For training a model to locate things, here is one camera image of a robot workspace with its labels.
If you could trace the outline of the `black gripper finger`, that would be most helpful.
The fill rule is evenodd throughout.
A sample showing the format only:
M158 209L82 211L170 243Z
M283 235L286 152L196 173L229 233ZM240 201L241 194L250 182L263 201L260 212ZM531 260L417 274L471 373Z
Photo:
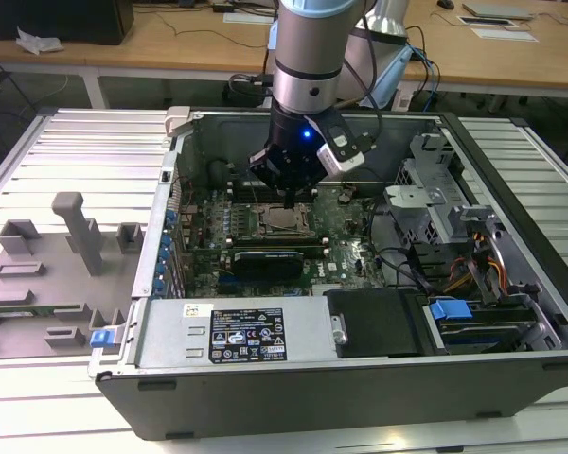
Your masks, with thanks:
M259 180L282 199L283 206L289 208L290 190L285 175L275 165L275 158L280 157L280 151L278 146L268 145L249 158L249 168Z
M319 161L315 148L294 149L290 159L289 207L293 208L299 192L314 188L328 174Z

